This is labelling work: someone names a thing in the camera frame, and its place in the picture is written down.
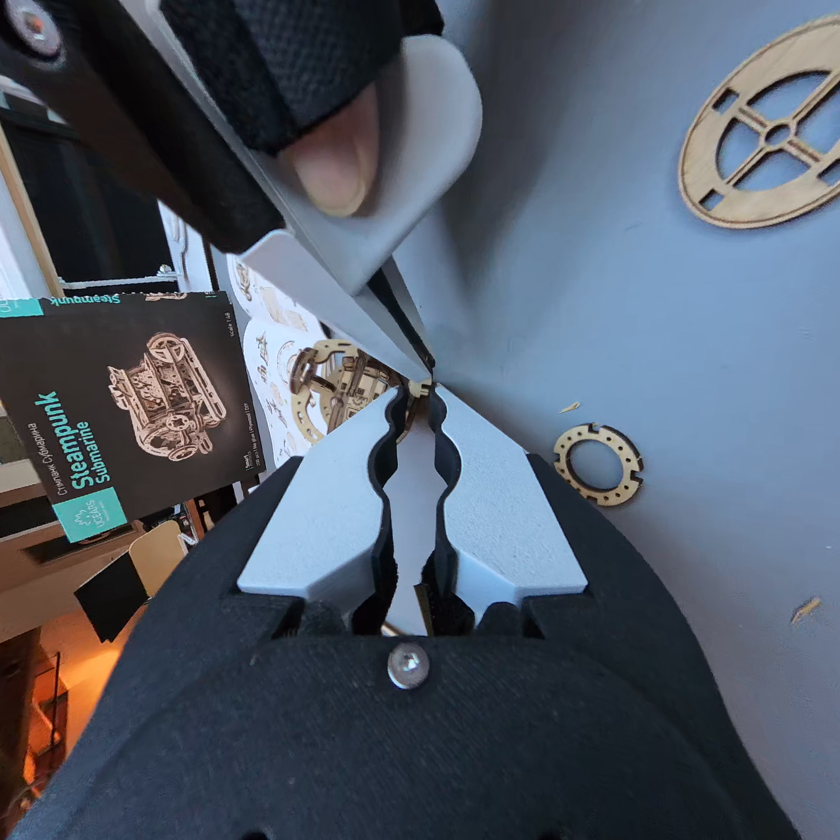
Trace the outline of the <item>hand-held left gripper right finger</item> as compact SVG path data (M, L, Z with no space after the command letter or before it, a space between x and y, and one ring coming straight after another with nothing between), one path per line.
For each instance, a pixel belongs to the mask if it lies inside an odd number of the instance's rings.
M532 600L581 594L587 580L529 454L440 384L428 422L445 484L427 560L428 632L539 632Z

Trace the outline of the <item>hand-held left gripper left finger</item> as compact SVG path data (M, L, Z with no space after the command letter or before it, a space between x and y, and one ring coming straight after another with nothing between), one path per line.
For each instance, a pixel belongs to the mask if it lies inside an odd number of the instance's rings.
M396 592L391 504L403 389L390 389L302 458L240 573L240 591L323 604L381 636Z

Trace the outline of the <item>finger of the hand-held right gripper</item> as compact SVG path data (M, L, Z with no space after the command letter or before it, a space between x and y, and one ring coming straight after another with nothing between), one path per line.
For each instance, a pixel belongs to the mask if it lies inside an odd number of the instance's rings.
M383 269L350 293L285 229L269 233L240 258L319 321L406 378L421 381L434 372L434 357Z

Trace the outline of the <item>small wooden model assembly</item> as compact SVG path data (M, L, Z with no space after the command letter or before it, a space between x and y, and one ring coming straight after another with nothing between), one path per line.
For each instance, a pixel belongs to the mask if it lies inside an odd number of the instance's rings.
M322 339L302 349L288 365L292 417L316 444L384 393L408 391L406 427L415 402L428 397L432 379L411 381L344 339Z

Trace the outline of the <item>black model kit box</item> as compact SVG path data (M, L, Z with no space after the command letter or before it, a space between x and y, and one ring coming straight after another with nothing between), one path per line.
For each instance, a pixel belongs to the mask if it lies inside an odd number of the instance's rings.
M3 299L1 397L79 543L265 471L225 292Z

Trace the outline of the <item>person's right hand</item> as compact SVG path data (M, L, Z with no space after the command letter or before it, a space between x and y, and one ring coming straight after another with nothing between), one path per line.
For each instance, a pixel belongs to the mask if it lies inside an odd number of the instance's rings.
M380 157L375 84L283 155L304 192L325 214L349 217L359 211L375 183Z

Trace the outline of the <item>white assembly instruction booklet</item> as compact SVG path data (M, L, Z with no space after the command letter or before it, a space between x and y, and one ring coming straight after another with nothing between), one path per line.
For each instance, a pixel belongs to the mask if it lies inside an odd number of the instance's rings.
M269 469L312 446L291 405L291 372L299 354L326 338L320 322L238 257L227 255L238 304L238 326L256 404L265 418L264 453Z

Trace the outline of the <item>tan wooden chair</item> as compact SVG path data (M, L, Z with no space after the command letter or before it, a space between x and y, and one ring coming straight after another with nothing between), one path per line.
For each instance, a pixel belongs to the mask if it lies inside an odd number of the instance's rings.
M155 596L163 583L187 554L179 524L165 521L138 537L129 547L129 556L147 596Z

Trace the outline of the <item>black board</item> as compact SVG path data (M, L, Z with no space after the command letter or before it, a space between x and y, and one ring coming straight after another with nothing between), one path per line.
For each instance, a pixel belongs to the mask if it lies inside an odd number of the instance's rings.
M150 600L129 552L94 574L73 595L103 644L113 643Z

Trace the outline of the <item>spoked wooden wheel disc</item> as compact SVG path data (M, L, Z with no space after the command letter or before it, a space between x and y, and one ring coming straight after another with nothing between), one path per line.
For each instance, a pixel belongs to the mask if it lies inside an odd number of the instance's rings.
M826 151L805 140L802 128L839 84L839 16L821 17L794 28L757 50L715 89L690 125L677 167L679 193L700 220L721 228L766 228L809 214L838 198L838 142ZM754 102L795 77L822 76L791 112L771 119ZM734 124L756 137L756 145L729 175L718 153ZM772 155L783 153L804 167L795 178L767 190L742 182Z

